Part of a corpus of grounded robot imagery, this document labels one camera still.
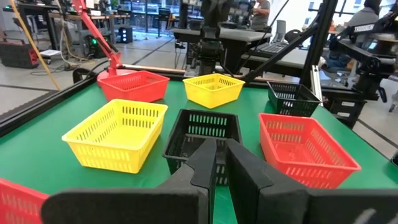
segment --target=plastic basket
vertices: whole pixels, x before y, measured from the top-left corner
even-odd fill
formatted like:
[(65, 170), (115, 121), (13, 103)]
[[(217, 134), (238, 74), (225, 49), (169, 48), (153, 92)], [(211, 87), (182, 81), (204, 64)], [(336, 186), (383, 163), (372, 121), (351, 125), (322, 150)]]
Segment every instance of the plastic basket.
[(170, 133), (163, 157), (167, 159), (170, 173), (177, 171), (182, 164), (208, 138), (216, 140), (216, 183), (228, 184), (225, 171), (226, 139), (233, 138), (242, 144), (238, 117), (234, 114), (207, 112), (200, 110), (180, 110)]
[(166, 93), (169, 78), (147, 71), (102, 78), (98, 83), (108, 101), (113, 99), (153, 102)]
[(0, 223), (41, 224), (40, 209), (47, 195), (0, 179)]
[(188, 100), (209, 109), (238, 99), (244, 81), (220, 74), (183, 80)]
[(268, 82), (268, 98), (277, 114), (311, 116), (320, 100), (305, 86)]
[(260, 142), (267, 162), (312, 187), (337, 188), (356, 161), (312, 118), (260, 114)]
[(85, 167), (136, 174), (159, 136), (166, 105), (112, 100), (62, 136)]

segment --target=yellow cable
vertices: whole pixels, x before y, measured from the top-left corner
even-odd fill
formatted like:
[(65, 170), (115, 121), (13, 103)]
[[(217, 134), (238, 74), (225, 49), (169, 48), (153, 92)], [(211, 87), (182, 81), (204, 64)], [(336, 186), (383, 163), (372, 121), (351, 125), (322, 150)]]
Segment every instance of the yellow cable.
[(78, 56), (73, 55), (71, 53), (71, 51), (69, 49), (69, 40), (68, 40), (68, 37), (67, 37), (67, 33), (65, 32), (65, 28), (64, 28), (63, 22), (62, 22), (62, 32), (63, 32), (63, 36), (65, 38), (65, 45), (67, 46), (67, 50), (68, 50), (69, 55), (71, 55), (72, 57), (77, 58), (79, 60), (86, 60), (87, 61), (87, 62), (84, 62), (84, 63), (73, 63), (73, 62), (68, 62), (68, 63), (72, 63), (74, 65), (92, 65), (92, 64), (95, 63), (94, 60), (90, 60), (90, 59), (87, 59), (87, 58), (81, 58), (81, 57), (78, 57)]
[(11, 7), (12, 7), (12, 10), (14, 10), (15, 15), (18, 18), (19, 23), (21, 24), (22, 29), (24, 30), (24, 32), (25, 32), (25, 34), (26, 34), (26, 36), (27, 36), (27, 38), (29, 40), (29, 43), (32, 45), (33, 49), (35, 50), (35, 52), (36, 52), (36, 54), (37, 54), (37, 56), (38, 56), (38, 58), (40, 60), (40, 63), (44, 67), (44, 70), (47, 72), (47, 75), (51, 78), (51, 81), (52, 81), (52, 83), (54, 83), (54, 85), (57, 88), (57, 90), (61, 90), (59, 85), (58, 85), (58, 83), (57, 83), (57, 81), (55, 80), (54, 76), (51, 74), (50, 69), (48, 68), (47, 64), (44, 62), (43, 57), (41, 56), (39, 50), (37, 49), (37, 47), (35, 45), (35, 42), (33, 41), (32, 37), (30, 36), (30, 34), (29, 34), (29, 32), (28, 32), (28, 30), (26, 28), (26, 25), (25, 25), (24, 21), (21, 18), (21, 15), (19, 15), (17, 7), (15, 6), (14, 0), (10, 0), (10, 4), (11, 4)]

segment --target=black metal frame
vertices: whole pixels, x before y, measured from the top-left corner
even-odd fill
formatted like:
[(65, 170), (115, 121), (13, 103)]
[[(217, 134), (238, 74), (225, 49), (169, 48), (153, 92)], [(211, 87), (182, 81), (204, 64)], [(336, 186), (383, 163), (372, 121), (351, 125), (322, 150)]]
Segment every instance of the black metal frame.
[(59, 11), (59, 8), (57, 6), (39, 6), (35, 4), (25, 4), (25, 3), (19, 3), (18, 4), (18, 12), (19, 15), (21, 16), (22, 20), (24, 21), (24, 24), (28, 24), (27, 22), (27, 15), (42, 15), (44, 16), (44, 19), (46, 20), (47, 23), (47, 30), (49, 32), (49, 37), (50, 37), (50, 42), (51, 42), (51, 47), (53, 50), (57, 50), (57, 34), (55, 33), (55, 28), (53, 27), (54, 22), (53, 18), (50, 17), (50, 11), (56, 10)]

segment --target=black basket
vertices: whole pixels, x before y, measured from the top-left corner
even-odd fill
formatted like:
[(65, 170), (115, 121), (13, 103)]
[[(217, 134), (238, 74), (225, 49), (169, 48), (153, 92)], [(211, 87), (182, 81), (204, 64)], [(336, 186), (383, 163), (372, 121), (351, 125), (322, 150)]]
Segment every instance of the black basket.
[(216, 183), (227, 185), (225, 171), (226, 139), (232, 138), (242, 144), (238, 116), (200, 110), (180, 110), (170, 133), (163, 157), (167, 159), (173, 174), (208, 138), (217, 142)]
[(268, 82), (268, 98), (277, 114), (310, 117), (321, 101), (301, 84)]

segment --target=green tabletop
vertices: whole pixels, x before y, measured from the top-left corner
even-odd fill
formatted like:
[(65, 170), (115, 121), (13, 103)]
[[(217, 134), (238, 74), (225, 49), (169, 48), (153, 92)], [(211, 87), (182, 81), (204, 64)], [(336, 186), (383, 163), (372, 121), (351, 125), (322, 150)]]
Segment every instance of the green tabletop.
[[(169, 176), (161, 156), (167, 137), (182, 108), (207, 110), (187, 100), (182, 82), (170, 82), (166, 96), (157, 103), (169, 106), (162, 134), (138, 174), (82, 167), (61, 136), (106, 103), (97, 84), (80, 91), (63, 103), (0, 139), (0, 178), (54, 194), (74, 187), (147, 187), (161, 184)], [(239, 116), (243, 143), (263, 158), (259, 145), (259, 113), (273, 113), (267, 90), (243, 88), (238, 100), (213, 111)], [(318, 107), (313, 117), (356, 159), (362, 171), (355, 172), (341, 188), (394, 188), (398, 168), (337, 121), (327, 110)], [(236, 223), (227, 187), (216, 190), (214, 223)]]

